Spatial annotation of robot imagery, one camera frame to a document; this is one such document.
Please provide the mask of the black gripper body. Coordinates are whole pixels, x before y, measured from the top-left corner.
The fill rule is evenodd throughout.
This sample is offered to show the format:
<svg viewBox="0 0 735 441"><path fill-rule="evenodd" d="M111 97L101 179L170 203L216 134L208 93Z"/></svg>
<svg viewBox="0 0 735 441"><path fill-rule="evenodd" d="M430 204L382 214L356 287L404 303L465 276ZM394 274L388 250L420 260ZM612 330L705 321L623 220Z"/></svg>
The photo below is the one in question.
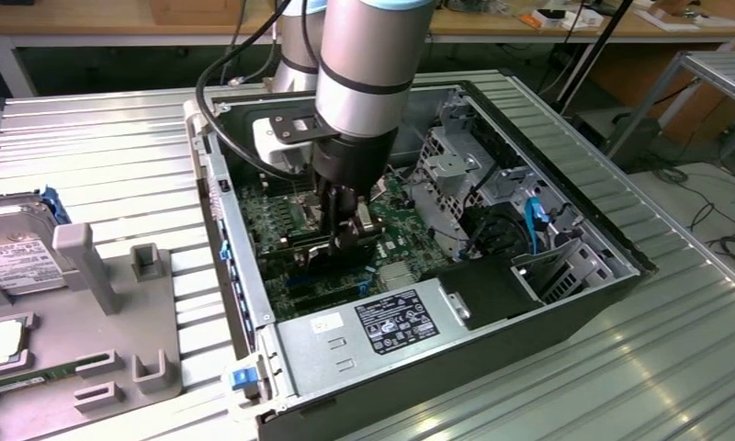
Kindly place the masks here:
<svg viewBox="0 0 735 441"><path fill-rule="evenodd" d="M338 134L313 142L312 168L329 184L370 189L382 176L397 129L361 138Z"/></svg>

